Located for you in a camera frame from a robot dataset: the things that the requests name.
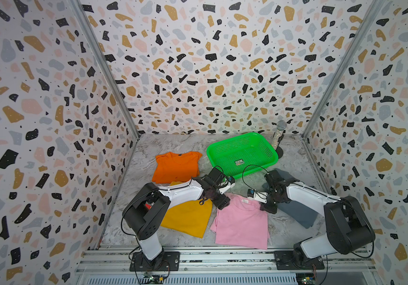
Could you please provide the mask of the yellow t-shirt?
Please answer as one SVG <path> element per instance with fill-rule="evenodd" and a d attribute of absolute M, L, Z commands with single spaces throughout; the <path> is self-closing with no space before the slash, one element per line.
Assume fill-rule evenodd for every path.
<path fill-rule="evenodd" d="M 181 233 L 202 238 L 211 217 L 213 204 L 188 201 L 169 209 L 161 223 L 163 228 L 176 230 Z"/>

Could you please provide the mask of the blue-grey t-shirt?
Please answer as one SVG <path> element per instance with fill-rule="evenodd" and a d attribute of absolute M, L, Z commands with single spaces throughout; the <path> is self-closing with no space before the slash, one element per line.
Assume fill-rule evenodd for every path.
<path fill-rule="evenodd" d="M 298 182 L 299 180 L 294 178 L 290 173 L 286 171 L 282 171 L 278 168 L 270 171 L 271 174 L 280 174 L 283 178 L 285 178 L 286 182 Z M 305 205 L 292 201 L 287 200 L 285 203 L 278 204 L 278 209 L 285 212 L 289 216 L 291 216 L 294 220 L 299 222 L 304 228 L 308 229 L 312 227 L 314 224 L 318 213 Z"/>

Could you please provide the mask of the pink t-shirt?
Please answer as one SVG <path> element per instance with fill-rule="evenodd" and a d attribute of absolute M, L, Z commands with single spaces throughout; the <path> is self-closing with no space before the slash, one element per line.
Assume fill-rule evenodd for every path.
<path fill-rule="evenodd" d="M 235 247 L 268 249 L 268 214 L 260 203 L 237 194 L 228 194 L 230 204 L 218 210 L 211 225 L 215 243 Z"/>

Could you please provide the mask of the orange t-shirt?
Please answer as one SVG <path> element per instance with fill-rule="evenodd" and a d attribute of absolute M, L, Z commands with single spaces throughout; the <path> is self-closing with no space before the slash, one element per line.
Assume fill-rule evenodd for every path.
<path fill-rule="evenodd" d="M 199 176 L 199 160 L 202 154 L 188 152 L 176 154 L 168 152 L 155 157 L 157 167 L 152 182 L 170 184 L 172 182 L 187 182 Z"/>

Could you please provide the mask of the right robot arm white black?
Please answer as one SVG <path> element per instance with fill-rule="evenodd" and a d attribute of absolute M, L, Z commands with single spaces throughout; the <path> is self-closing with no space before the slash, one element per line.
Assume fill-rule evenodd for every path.
<path fill-rule="evenodd" d="M 262 210 L 276 213 L 280 203 L 298 202 L 325 218 L 326 233 L 294 245 L 293 260 L 303 266 L 323 255 L 350 254 L 371 243 L 375 232 L 356 198 L 328 195 L 277 171 L 265 174 L 269 185 Z"/>

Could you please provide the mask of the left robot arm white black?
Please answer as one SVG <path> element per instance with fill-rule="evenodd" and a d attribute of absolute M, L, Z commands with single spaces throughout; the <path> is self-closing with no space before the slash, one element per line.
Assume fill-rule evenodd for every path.
<path fill-rule="evenodd" d="M 133 230 L 142 259 L 159 267 L 165 258 L 157 231 L 168 210 L 189 201 L 207 200 L 222 210 L 230 204 L 225 192 L 234 185 L 235 179 L 225 175 L 205 175 L 176 186 L 158 186 L 150 182 L 123 210 L 121 222 Z"/>

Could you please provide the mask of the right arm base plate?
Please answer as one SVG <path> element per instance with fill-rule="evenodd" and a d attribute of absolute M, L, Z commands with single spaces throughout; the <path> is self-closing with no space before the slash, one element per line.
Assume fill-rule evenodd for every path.
<path fill-rule="evenodd" d="M 299 250 L 275 251 L 274 259 L 277 270 L 324 270 L 322 257 L 306 257 Z"/>

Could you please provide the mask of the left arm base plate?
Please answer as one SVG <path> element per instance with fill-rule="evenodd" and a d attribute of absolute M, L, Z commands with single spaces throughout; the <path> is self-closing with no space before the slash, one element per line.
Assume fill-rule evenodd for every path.
<path fill-rule="evenodd" d="M 178 271 L 180 265 L 180 252 L 167 251 L 161 252 L 152 261 L 148 260 L 144 253 L 136 252 L 133 254 L 130 271 Z"/>

